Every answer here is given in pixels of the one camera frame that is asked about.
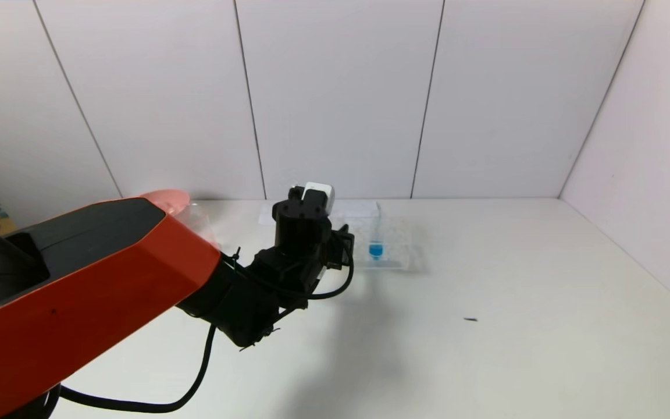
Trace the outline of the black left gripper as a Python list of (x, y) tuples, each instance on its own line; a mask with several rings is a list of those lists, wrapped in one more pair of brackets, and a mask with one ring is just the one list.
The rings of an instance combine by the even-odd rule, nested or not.
[(354, 245), (355, 236), (351, 233), (348, 223), (337, 230), (332, 230), (322, 252), (323, 266), (338, 271), (352, 268)]

